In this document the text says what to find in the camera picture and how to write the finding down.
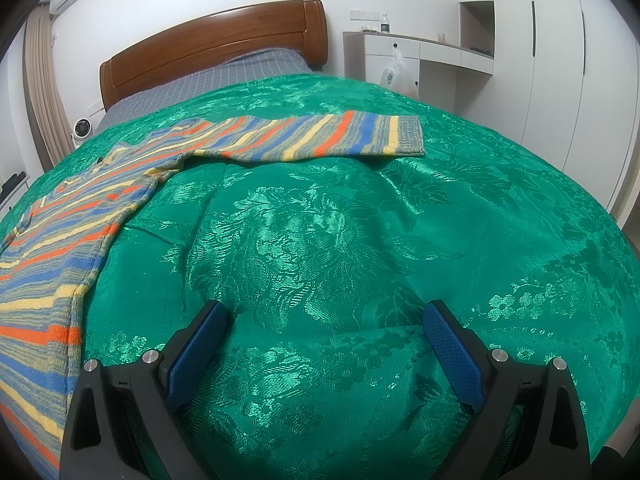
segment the white plastic bag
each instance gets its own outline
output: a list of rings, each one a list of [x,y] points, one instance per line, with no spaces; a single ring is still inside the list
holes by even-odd
[[[395,48],[394,64],[391,68],[385,69],[380,78],[380,86],[398,92],[399,94],[406,95],[411,99],[418,98],[418,87],[415,84],[404,57],[400,53],[399,48]]]

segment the blue textured pad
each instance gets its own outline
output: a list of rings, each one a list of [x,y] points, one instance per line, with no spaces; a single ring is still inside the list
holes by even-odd
[[[479,412],[484,405],[480,368],[433,303],[424,308],[422,328],[460,402]]]
[[[226,332],[226,308],[218,303],[184,346],[167,376],[166,406],[174,412],[191,400]]]

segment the plastic bottle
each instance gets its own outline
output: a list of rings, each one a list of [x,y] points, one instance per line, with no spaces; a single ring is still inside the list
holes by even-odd
[[[389,18],[386,16],[386,12],[382,13],[382,19],[380,20],[380,32],[389,34]]]

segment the green bedspread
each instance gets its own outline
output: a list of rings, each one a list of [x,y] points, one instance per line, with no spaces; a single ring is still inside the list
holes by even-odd
[[[440,298],[490,348],[568,362],[595,456],[640,385],[631,248],[527,150],[378,86],[282,76],[114,126],[38,179],[0,234],[117,140],[191,116],[348,109],[418,115],[427,155],[193,159],[112,246],[86,298],[84,357],[133,361],[220,299],[234,323],[179,418],[223,480],[422,480],[468,420],[422,334]]]

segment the metal pin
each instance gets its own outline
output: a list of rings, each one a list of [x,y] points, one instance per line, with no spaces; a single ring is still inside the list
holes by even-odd
[[[554,366],[558,370],[566,370],[566,361],[564,359],[562,359],[561,357],[556,357],[554,359]]]
[[[507,352],[505,352],[502,348],[495,348],[491,352],[491,357],[493,357],[499,363],[503,363],[509,358],[509,354],[507,354]]]
[[[93,372],[98,367],[98,359],[89,359],[84,363],[84,369],[87,372]]]
[[[147,350],[145,353],[142,354],[142,360],[147,364],[156,362],[159,357],[160,357],[160,352],[154,349]]]

